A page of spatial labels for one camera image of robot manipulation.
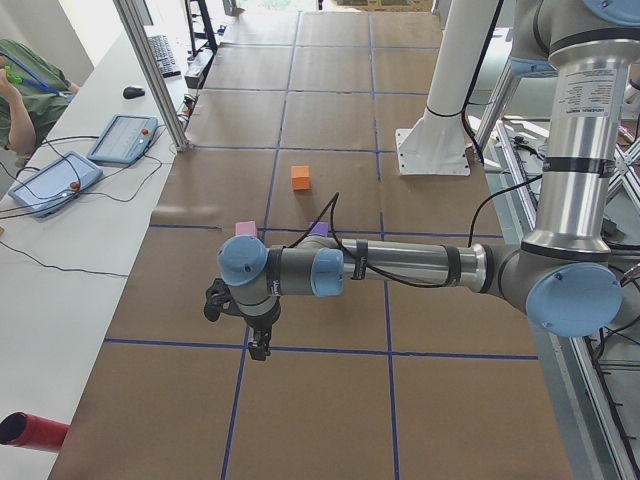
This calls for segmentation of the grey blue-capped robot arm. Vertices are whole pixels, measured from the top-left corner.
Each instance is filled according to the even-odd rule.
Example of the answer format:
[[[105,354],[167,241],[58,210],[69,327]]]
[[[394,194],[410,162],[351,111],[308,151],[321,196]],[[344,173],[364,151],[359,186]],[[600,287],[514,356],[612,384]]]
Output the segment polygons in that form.
[[[518,246],[466,247],[339,239],[304,233],[267,247],[227,240],[204,314],[243,319],[250,356],[265,360],[284,295],[330,297],[346,280],[384,279],[420,289],[465,287],[505,300],[560,337],[610,324],[622,286],[601,236],[628,68],[639,59],[635,1],[521,1],[511,59],[558,76],[533,230]]]

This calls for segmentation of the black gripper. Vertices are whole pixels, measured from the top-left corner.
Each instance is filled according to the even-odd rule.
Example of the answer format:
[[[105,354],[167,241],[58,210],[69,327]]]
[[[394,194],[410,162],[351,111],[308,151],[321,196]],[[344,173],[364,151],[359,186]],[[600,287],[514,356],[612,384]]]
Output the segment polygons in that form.
[[[253,329],[248,341],[248,351],[254,361],[267,358],[270,355],[270,340],[273,325],[281,314],[280,299],[268,297],[263,302],[255,305],[237,303],[242,318]]]

